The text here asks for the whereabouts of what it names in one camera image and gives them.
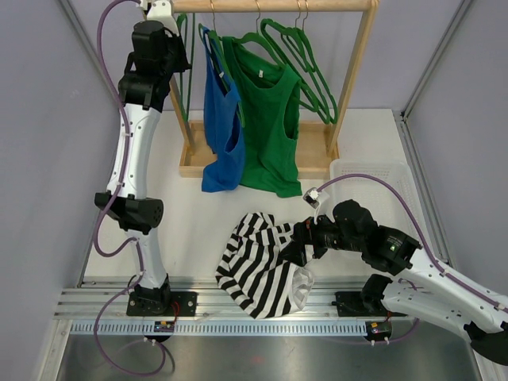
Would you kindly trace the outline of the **green hanger with metal hook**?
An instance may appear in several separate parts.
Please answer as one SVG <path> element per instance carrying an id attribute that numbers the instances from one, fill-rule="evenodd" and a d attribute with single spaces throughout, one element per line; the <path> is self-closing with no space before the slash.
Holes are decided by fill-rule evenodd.
<path id="1" fill-rule="evenodd" d="M 189 54 L 188 62 L 190 64 L 190 69 L 186 70 L 184 73 L 179 74 L 179 105 L 181 106 L 183 113 L 183 120 L 188 121 L 191 106 L 193 65 L 195 55 L 196 16 L 194 13 L 181 13 L 178 15 L 176 23 L 179 27 L 180 35 L 183 38 L 184 48 Z"/>

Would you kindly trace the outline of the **zebra striped tank top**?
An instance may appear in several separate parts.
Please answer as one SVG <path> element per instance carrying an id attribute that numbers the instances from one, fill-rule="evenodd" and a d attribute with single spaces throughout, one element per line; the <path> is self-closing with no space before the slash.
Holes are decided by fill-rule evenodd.
<path id="1" fill-rule="evenodd" d="M 258 306 L 249 314 L 251 318 L 280 318 L 295 307 L 304 307 L 314 285 L 314 274 L 279 256 L 289 245 L 293 228 L 290 223 L 277 224 L 271 214 L 254 212 L 245 214 L 231 232 L 215 271 L 217 285 L 223 290 L 239 286 L 252 295 L 257 288 L 271 291 L 271 284 L 277 282 L 278 292 L 288 291 L 296 298 L 286 301 L 285 306 L 276 302 L 266 318 L 257 317 L 264 310 Z"/>

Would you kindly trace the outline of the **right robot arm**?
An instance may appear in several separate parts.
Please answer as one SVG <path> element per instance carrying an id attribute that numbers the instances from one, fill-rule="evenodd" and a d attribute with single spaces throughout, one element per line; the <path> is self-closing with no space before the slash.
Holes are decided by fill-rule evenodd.
<path id="1" fill-rule="evenodd" d="M 338 203 L 332 217 L 319 215 L 295 224 L 280 255 L 304 267 L 330 249 L 357 252 L 375 269 L 360 292 L 360 305 L 368 314 L 418 318 L 455 333 L 488 360 L 507 364 L 507 297 L 437 260 L 423 241 L 379 225 L 350 199 Z"/>

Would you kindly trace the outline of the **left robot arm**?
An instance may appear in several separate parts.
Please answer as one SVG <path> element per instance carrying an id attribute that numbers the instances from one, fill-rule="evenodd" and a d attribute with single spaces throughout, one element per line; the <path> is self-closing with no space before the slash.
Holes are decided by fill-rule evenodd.
<path id="1" fill-rule="evenodd" d="M 150 198 L 148 159 L 170 81 L 190 69 L 179 34 L 161 21 L 134 25 L 133 51 L 118 83 L 121 127 L 114 169 L 107 188 L 94 196 L 101 217 L 110 217 L 125 233 L 138 259 L 138 279 L 129 285 L 129 316 L 161 316 L 171 312 L 168 274 L 162 263 L 157 228 L 164 203 Z"/>

